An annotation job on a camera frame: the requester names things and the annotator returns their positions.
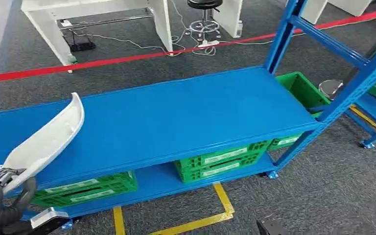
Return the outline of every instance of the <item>red rope barrier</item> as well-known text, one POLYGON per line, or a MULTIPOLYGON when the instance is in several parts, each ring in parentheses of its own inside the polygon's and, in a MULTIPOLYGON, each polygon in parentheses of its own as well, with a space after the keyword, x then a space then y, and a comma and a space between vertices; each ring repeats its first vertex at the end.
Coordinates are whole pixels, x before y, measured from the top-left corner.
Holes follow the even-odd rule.
MULTIPOLYGON (((341 19, 341 20, 337 20, 337 21, 333 21, 329 23, 322 23, 322 24, 316 25, 315 27, 317 29, 325 29, 329 27, 342 26, 346 24, 358 23, 358 22, 363 22, 363 21, 368 21, 368 20, 373 20, 373 19, 376 19, 376 12, 367 13, 358 17, 348 17, 345 19, 341 19)), ((301 33, 301 32, 302 30, 300 29, 294 30, 294 33, 301 33)), ((266 35, 251 37, 251 38, 239 39, 239 40, 231 41, 228 43, 220 43, 216 46, 221 47, 221 46, 227 46, 227 45, 231 45, 235 43, 245 43, 249 41, 273 38, 275 35, 276 34, 271 33, 271 34, 266 34, 266 35)), ((198 49, 199 48, 193 47, 193 48, 187 48, 183 50, 176 50, 176 51, 173 51, 172 53, 177 54, 177 53, 189 52, 189 51, 198 50, 198 49)), ((69 70, 79 70, 79 69, 86 69, 86 68, 92 68, 92 67, 98 67, 98 66, 104 66, 104 65, 111 65, 111 64, 129 62, 129 61, 134 61, 134 60, 165 56, 168 54, 170 54, 170 52, 158 52, 158 53, 152 53, 152 54, 133 55, 133 56, 121 57, 121 58, 83 62, 83 63, 68 65, 68 66, 56 66, 56 67, 46 67, 46 68, 31 69, 31 70, 24 70, 24 71, 5 72, 5 73, 0 73, 0 82, 24 78, 24 77, 45 75, 45 74, 56 73, 56 72, 64 72, 64 71, 69 71, 69 70)))

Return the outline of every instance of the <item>electrical cable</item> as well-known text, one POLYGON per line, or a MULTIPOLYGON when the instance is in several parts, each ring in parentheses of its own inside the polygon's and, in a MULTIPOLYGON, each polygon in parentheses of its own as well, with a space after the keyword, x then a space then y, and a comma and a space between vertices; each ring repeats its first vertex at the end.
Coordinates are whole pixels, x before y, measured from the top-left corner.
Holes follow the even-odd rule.
MULTIPOLYGON (((171 36, 171 41, 172 41, 172 44, 173 45, 176 45, 176 46, 179 46, 181 47, 182 49, 186 49, 183 45, 180 45, 179 42, 182 40, 183 36, 184 35, 189 35, 195 42, 196 42, 196 45, 193 47, 193 48, 198 48, 198 46, 200 45, 200 42, 198 40, 196 40, 193 36, 192 36, 192 31, 185 25, 184 23, 184 16, 179 12, 174 0, 171 0, 172 2, 172 5, 174 6, 174 9, 175 9, 175 12, 176 14, 180 17, 180 22, 182 24, 182 26, 184 27, 184 31, 182 32, 182 34, 180 36, 176 36, 176 35, 172 35, 171 36)), ((335 27, 340 27, 340 26, 346 26, 346 25, 350 25, 350 24, 357 24, 357 23, 362 23, 362 22, 368 22, 368 21, 372 21, 372 20, 376 20, 376 18, 373 18, 373 19, 367 19, 367 20, 364 20, 364 21, 359 21, 359 22, 353 22, 353 23, 347 23, 347 24, 341 24, 341 25, 334 25, 334 26, 331 26, 331 27, 326 27, 326 28, 323 28, 321 30, 325 30, 325 29, 331 29, 331 28, 335 28, 335 27)), ((79 24, 88 24, 88 22, 80 22, 79 24)), ((77 30, 83 30, 87 28, 87 26, 84 26, 82 28, 77 28, 77 29, 69 29, 71 32, 73 32, 76 36, 92 36, 92 37, 99 37, 99 38, 104 38, 104 39, 111 39, 111 40, 116 40, 116 41, 119 41, 119 42, 128 42, 128 43, 132 43, 133 45, 139 47, 140 49, 148 49, 148 48, 158 48, 158 49, 161 49, 163 52, 167 52, 163 47, 161 46, 146 46, 146 47, 142 47, 141 45, 133 42, 132 40, 123 40, 123 39, 118 39, 118 38, 113 38, 113 37, 106 37, 106 36, 102 36, 102 35, 96 35, 96 34, 77 34, 75 31, 77 30)), ((299 34, 294 34, 292 35, 292 37, 295 37, 295 36, 301 36, 301 35, 305 35, 306 33, 299 33, 299 34)), ((219 42, 221 43, 230 43, 230 41, 220 41, 219 42)), ((273 40, 271 41, 267 41, 267 42, 262 42, 262 43, 235 43, 235 44, 239 44, 239 45, 265 45, 265 44, 270 44, 272 43, 273 40)), ((214 46, 211 46, 211 47, 205 47, 204 48, 204 52, 201 53, 201 52, 198 52, 195 51, 195 50, 192 50, 191 51, 192 53, 194 54, 197 54, 197 55, 205 55, 205 56, 214 56, 216 55, 217 53, 217 49, 214 47, 214 46)), ((177 54, 173 54, 173 55, 170 55, 168 54, 168 56, 170 57, 175 57, 175 56, 178 56, 180 55, 182 52, 179 52, 177 54)))

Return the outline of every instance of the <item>shelf upright post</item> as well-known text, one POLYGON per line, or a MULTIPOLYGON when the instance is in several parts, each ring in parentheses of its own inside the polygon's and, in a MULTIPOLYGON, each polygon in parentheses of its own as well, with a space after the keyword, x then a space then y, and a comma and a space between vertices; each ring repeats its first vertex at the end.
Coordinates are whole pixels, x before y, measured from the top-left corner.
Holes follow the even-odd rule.
POLYGON ((289 44, 295 26, 289 22, 291 16, 300 17, 307 0, 289 0, 279 22, 274 42, 270 46, 269 54, 264 61, 264 67, 274 74, 284 51, 289 44))
POLYGON ((276 170, 267 172, 269 178, 276 178, 278 170, 282 169, 290 160, 299 154, 333 121, 343 114, 351 104, 356 102, 370 87, 376 83, 376 54, 362 67, 356 76, 348 83, 345 89, 328 105, 318 121, 322 125, 315 130, 307 131, 275 162, 276 170))

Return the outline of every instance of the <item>blue shelving unit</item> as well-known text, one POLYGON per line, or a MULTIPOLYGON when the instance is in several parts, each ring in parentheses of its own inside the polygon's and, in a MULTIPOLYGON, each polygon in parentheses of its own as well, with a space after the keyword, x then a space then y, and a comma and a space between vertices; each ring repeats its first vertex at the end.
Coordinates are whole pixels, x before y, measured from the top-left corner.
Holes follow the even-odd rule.
MULTIPOLYGON (((83 128, 37 175, 39 189, 136 170, 138 191, 66 208, 71 216, 80 216, 257 173, 278 177, 279 170, 376 83, 376 55, 368 60, 301 19, 305 2, 289 1, 262 66, 84 97, 83 128), (360 69, 318 120, 273 75, 295 27, 360 69), (299 132, 304 133, 276 161, 264 154, 254 165, 191 184, 183 184, 169 163, 299 132)), ((0 164, 66 103, 0 112, 0 164)))
MULTIPOLYGON (((357 109, 376 123, 376 98, 373 95, 365 93, 356 101, 355 105, 357 109)), ((376 142, 376 130, 351 110, 347 110, 345 113, 371 135, 369 139, 361 141, 361 146, 365 148, 374 148, 374 143, 376 142)))

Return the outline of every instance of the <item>shelf top surface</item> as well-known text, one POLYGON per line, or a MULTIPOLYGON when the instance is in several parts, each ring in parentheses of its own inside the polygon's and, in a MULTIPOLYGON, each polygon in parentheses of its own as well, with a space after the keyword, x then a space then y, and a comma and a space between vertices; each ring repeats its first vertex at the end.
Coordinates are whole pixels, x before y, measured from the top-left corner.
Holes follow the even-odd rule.
MULTIPOLYGON (((85 120, 40 182, 81 179, 316 128, 318 122, 261 67, 82 98, 85 120)), ((0 112, 0 164, 68 101, 0 112)))
POLYGON ((376 121, 376 98, 373 95, 365 93, 355 104, 376 121))

